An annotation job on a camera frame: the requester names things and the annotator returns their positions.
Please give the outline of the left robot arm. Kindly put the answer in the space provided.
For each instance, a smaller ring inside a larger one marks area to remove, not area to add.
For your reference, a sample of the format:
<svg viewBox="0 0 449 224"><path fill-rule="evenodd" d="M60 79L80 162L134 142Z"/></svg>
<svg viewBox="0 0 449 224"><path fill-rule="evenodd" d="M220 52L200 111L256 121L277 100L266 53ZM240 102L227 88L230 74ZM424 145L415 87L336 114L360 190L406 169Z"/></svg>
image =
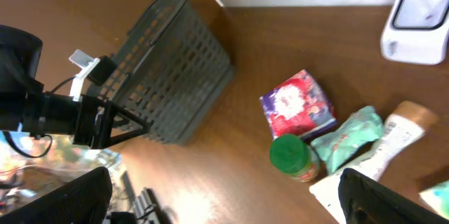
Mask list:
<svg viewBox="0 0 449 224"><path fill-rule="evenodd" d="M76 50L70 61L80 67L68 96L46 92L36 80L43 42L6 25L1 26L1 130L32 136L73 137L75 145L99 150L149 133L151 123L111 101L84 95L83 83L99 86L117 68L107 56L92 58Z"/></svg>

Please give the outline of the mint green wipes pack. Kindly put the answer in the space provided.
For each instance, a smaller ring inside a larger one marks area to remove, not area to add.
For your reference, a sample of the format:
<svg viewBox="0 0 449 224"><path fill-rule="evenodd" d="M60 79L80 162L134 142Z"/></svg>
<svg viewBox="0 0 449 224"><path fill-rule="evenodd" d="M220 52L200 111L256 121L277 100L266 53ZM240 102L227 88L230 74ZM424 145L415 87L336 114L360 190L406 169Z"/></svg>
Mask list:
<svg viewBox="0 0 449 224"><path fill-rule="evenodd" d="M360 147L383 135L383 121L373 106L366 106L351 116L335 131L311 142L328 174L336 172Z"/></svg>

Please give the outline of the white tube gold cap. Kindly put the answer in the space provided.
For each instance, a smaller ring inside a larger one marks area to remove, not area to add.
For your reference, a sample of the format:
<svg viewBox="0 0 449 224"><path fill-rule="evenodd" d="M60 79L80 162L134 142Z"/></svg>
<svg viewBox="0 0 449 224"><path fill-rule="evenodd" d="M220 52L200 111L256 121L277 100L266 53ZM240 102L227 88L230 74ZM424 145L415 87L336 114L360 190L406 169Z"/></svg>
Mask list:
<svg viewBox="0 0 449 224"><path fill-rule="evenodd" d="M330 172L328 176L312 185L309 188L310 192L338 223L345 223L337 192L343 170L351 168L375 181L379 180L389 162L407 146L422 138L426 130L437 120L437 114L424 106L403 101L387 117L383 136L369 151Z"/></svg>

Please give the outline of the red purple pad pack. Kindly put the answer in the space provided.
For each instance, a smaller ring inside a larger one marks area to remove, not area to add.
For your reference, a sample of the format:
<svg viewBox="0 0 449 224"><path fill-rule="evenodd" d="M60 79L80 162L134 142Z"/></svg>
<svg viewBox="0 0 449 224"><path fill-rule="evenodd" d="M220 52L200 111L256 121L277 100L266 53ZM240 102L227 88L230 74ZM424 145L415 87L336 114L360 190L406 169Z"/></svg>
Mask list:
<svg viewBox="0 0 449 224"><path fill-rule="evenodd" d="M274 139L285 134L310 139L337 124L332 103L306 70L260 96L260 103Z"/></svg>

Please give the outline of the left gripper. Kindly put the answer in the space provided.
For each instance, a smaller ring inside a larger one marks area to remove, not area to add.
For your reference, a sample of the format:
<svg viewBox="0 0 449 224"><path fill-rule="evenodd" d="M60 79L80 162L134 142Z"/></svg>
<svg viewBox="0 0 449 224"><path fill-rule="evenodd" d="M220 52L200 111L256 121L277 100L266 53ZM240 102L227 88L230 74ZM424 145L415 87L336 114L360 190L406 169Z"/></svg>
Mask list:
<svg viewBox="0 0 449 224"><path fill-rule="evenodd" d="M152 123L110 102L88 95L79 101L73 144L106 149L149 133Z"/></svg>

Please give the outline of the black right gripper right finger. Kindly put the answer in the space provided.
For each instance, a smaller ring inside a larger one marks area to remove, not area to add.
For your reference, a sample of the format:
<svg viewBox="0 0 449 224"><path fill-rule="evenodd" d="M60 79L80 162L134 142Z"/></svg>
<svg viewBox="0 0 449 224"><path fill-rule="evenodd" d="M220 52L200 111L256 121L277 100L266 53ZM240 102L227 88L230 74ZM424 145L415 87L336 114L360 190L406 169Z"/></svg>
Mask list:
<svg viewBox="0 0 449 224"><path fill-rule="evenodd" d="M346 224L448 224L355 169L343 171L338 196Z"/></svg>

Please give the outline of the green lid jar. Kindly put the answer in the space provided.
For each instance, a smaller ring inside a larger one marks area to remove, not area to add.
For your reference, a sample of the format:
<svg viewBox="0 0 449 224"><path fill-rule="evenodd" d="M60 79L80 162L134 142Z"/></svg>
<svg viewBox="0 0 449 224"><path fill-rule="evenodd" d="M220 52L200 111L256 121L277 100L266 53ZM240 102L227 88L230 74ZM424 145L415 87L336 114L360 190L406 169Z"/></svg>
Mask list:
<svg viewBox="0 0 449 224"><path fill-rule="evenodd" d="M309 182L320 173L321 164L315 151L299 137L285 134L276 138L269 149L271 164L281 173Z"/></svg>

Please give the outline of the green Kleenex tissue pack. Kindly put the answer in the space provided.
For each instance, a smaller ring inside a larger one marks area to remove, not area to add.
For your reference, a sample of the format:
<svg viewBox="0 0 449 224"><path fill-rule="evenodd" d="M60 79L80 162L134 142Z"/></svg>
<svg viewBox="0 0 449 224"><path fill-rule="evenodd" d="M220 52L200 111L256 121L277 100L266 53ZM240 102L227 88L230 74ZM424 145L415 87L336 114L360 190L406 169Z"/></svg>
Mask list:
<svg viewBox="0 0 449 224"><path fill-rule="evenodd" d="M421 200L445 219L449 217L449 181L439 183L419 193Z"/></svg>

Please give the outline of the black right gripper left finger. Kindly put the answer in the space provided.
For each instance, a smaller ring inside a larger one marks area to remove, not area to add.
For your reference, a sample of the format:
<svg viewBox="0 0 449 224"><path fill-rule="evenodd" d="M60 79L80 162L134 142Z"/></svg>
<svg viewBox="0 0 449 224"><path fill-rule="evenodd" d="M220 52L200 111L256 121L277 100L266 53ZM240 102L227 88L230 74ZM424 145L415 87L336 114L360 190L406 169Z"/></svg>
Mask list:
<svg viewBox="0 0 449 224"><path fill-rule="evenodd" d="M98 224L111 197L109 171L101 166L2 216L1 224Z"/></svg>

